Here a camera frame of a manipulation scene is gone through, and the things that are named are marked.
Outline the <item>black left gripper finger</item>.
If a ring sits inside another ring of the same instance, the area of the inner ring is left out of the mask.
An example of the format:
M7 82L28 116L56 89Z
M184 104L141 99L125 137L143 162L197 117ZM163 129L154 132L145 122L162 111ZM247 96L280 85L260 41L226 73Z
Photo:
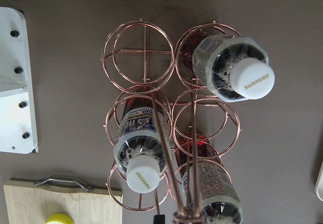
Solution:
M153 224L165 224L165 215L164 214L156 214L153 218Z

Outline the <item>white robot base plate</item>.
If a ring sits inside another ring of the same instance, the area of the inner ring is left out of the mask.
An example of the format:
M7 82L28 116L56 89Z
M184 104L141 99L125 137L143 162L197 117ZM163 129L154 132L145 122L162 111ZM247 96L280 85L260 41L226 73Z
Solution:
M8 7L1 8L1 151L38 152L26 19Z

